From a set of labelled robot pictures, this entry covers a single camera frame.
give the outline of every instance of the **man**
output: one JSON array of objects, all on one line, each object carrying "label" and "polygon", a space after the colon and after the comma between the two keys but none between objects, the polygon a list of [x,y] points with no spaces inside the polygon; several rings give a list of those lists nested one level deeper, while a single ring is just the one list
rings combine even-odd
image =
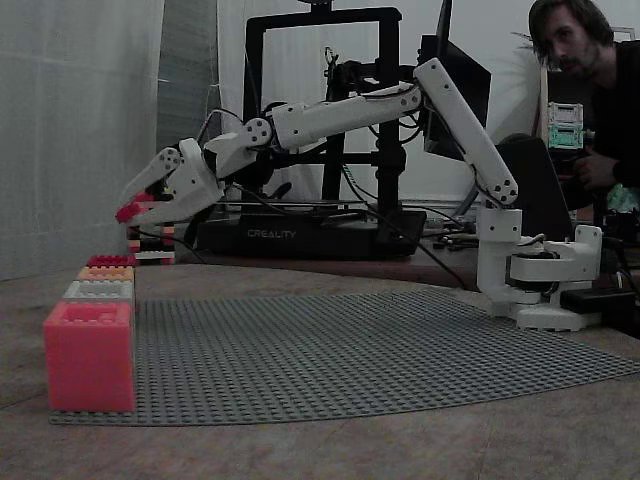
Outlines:
[{"label": "man", "polygon": [[537,0],[529,31],[541,61],[595,87],[595,143],[576,161],[575,178],[563,185],[569,208],[603,198],[617,183],[639,187],[640,41],[614,42],[591,0]]}]

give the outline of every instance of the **man's hair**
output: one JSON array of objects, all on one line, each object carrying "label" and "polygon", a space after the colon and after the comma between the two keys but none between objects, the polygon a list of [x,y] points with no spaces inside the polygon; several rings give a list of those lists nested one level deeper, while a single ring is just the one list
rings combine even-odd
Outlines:
[{"label": "man's hair", "polygon": [[548,59],[550,53],[544,39],[544,26],[551,12],[563,5],[592,40],[605,46],[613,44],[611,25],[591,0],[536,0],[529,10],[529,33],[540,61]]}]

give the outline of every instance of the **table surface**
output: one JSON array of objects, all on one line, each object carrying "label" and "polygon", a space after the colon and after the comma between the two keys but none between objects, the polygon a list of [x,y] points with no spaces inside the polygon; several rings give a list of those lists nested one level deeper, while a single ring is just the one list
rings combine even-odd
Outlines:
[{"label": "table surface", "polygon": [[[48,424],[42,322],[77,270],[0,283],[0,478],[640,478],[640,378],[398,415],[222,427]],[[234,266],[138,267],[139,300],[331,295],[423,283]],[[474,292],[455,296],[484,308]],[[567,334],[629,358],[602,327]]]}]

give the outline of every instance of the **creality logo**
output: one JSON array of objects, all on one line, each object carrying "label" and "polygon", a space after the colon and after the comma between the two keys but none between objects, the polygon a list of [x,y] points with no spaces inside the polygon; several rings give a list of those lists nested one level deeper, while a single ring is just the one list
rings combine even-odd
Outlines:
[{"label": "creality logo", "polygon": [[272,238],[274,240],[293,240],[296,231],[292,230],[247,230],[249,238]]}]

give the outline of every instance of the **gray lego baseplate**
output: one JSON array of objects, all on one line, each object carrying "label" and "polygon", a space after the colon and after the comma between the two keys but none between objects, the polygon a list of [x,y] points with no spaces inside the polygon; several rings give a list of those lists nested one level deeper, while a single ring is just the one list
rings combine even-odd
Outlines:
[{"label": "gray lego baseplate", "polygon": [[132,413],[54,424],[229,425],[452,407],[640,372],[640,363],[439,289],[140,303]]}]

